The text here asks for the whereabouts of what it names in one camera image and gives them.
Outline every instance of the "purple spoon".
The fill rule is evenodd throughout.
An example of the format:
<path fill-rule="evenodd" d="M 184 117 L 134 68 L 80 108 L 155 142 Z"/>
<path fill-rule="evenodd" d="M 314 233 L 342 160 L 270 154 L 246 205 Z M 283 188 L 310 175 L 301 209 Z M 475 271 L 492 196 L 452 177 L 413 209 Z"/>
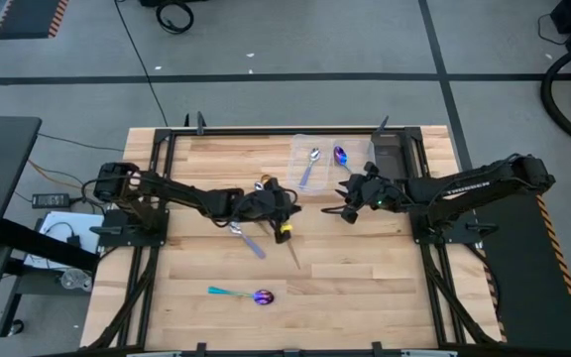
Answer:
<path fill-rule="evenodd" d="M 208 287 L 208 293 L 216 295 L 229 295 L 233 297 L 253 298 L 253 300 L 257 304 L 269 304 L 275 300 L 275 296 L 273 295 L 273 293 L 263 289 L 256 291 L 254 294 L 247 294 L 247 293 L 231 292 L 215 287 Z"/>
<path fill-rule="evenodd" d="M 345 168 L 348 173 L 352 173 L 352 171 L 347 167 L 347 153 L 345 153 L 345 150 L 339 146 L 334 147 L 334 161 L 339 166 Z"/>

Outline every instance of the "black mat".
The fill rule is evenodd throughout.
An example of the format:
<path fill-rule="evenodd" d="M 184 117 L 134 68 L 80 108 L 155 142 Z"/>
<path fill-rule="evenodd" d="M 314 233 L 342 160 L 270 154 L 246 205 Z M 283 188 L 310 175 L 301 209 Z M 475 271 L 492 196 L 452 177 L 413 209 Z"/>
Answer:
<path fill-rule="evenodd" d="M 571 297 L 536 198 L 513 195 L 477 212 L 500 226 L 484 249 L 500 285 L 508 344 L 571 350 Z"/>
<path fill-rule="evenodd" d="M 0 40 L 57 35 L 68 0 L 10 0 L 0 20 Z"/>

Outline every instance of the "power adapter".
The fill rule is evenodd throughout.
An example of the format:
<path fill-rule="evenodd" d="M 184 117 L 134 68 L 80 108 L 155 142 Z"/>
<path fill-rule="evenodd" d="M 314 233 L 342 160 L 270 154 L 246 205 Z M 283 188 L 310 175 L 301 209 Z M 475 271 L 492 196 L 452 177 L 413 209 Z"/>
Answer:
<path fill-rule="evenodd" d="M 35 193 L 32 195 L 32 208 L 69 208 L 69 194 L 67 193 Z"/>
<path fill-rule="evenodd" d="M 80 248 L 80 236 L 77 234 L 72 234 L 67 237 L 67 244 L 70 244 L 76 248 Z"/>

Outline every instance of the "yellow and black hazard tape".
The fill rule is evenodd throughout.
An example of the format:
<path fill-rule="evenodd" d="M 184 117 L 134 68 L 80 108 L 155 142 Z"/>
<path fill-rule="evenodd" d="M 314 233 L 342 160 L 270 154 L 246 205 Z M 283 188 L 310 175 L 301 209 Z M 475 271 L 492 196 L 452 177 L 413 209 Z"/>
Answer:
<path fill-rule="evenodd" d="M 477 250 L 484 259 L 486 259 L 486 252 L 483 249 Z M 488 269 L 486 265 L 484 265 L 484 274 L 486 274 L 486 281 L 488 282 L 488 290 L 491 293 L 491 299 L 493 300 L 493 307 L 495 308 L 495 312 L 497 312 L 497 289 L 495 288 L 495 280 L 491 275 L 491 270 Z M 504 324 L 502 323 L 502 319 L 497 314 L 497 323 L 500 327 L 500 334 L 502 335 L 502 342 L 508 342 L 506 339 L 506 330 L 504 329 Z"/>
<path fill-rule="evenodd" d="M 550 220 L 550 214 L 547 212 L 547 208 L 545 208 L 545 202 L 543 202 L 543 198 L 540 195 L 536 197 L 536 201 L 539 204 L 539 209 L 541 210 L 541 216 L 543 217 L 543 221 L 545 222 L 545 227 L 547 228 L 547 235 L 550 237 L 550 243 L 552 244 L 552 249 L 554 250 L 554 255 L 556 256 L 556 260 L 559 264 L 559 269 L 561 273 L 563 273 L 563 281 L 565 282 L 565 287 L 567 289 L 567 293 L 571 297 L 571 276 L 570 271 L 567 268 L 567 263 L 565 262 L 565 258 L 563 257 L 563 253 L 561 252 L 561 246 L 559 245 L 558 239 L 556 239 L 556 232 L 554 230 L 554 226 L 552 225 L 552 220 Z"/>
<path fill-rule="evenodd" d="M 8 3 L 6 4 L 6 7 L 4 8 L 4 11 L 2 11 L 2 13 L 1 13 L 0 30 L 1 30 L 1 26 L 4 23 L 4 20 L 6 20 L 6 15 L 8 15 L 8 10 L 10 10 L 10 5 L 12 5 L 13 1 L 15 1 L 15 0 L 8 1 Z"/>
<path fill-rule="evenodd" d="M 57 35 L 60 23 L 63 21 L 63 16 L 65 15 L 65 9 L 67 8 L 67 3 L 69 0 L 58 1 L 57 9 L 55 11 L 55 16 L 52 18 L 52 23 L 50 24 L 50 29 L 48 30 L 48 37 L 53 38 Z"/>

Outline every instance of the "spoon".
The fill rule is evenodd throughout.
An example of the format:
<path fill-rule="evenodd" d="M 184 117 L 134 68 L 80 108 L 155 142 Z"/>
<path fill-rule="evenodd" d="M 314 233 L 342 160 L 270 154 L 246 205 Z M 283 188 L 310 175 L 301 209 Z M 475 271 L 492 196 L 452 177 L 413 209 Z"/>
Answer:
<path fill-rule="evenodd" d="M 246 242 L 246 244 L 250 247 L 250 249 L 252 249 L 253 252 L 255 252 L 257 257 L 259 257 L 259 259 L 266 258 L 266 253 L 264 253 L 264 251 L 257 245 L 257 243 L 253 242 L 252 239 L 250 239 L 246 234 L 244 234 L 244 232 L 242 232 L 242 227 L 239 225 L 239 222 L 230 222 L 230 231 L 233 234 L 241 236 L 242 239 L 244 239 L 244 242 Z"/>
<path fill-rule="evenodd" d="M 231 292 L 215 287 L 208 287 L 209 294 L 229 295 L 233 297 L 253 298 L 257 304 L 269 304 L 275 300 L 275 295 L 267 290 L 261 289 L 254 294 Z"/>
<path fill-rule="evenodd" d="M 352 171 L 347 167 L 347 153 L 345 153 L 345 150 L 339 146 L 334 147 L 334 161 L 338 166 L 345 168 L 348 173 L 352 173 Z"/>
<path fill-rule="evenodd" d="M 316 163 L 320 158 L 321 151 L 318 148 L 312 149 L 312 151 L 309 153 L 309 165 L 307 166 L 307 169 L 305 169 L 305 174 L 303 174 L 303 178 L 301 179 L 299 186 L 305 186 L 307 183 L 307 178 L 309 178 L 309 173 L 312 171 L 312 165 L 314 165 L 314 163 Z"/>

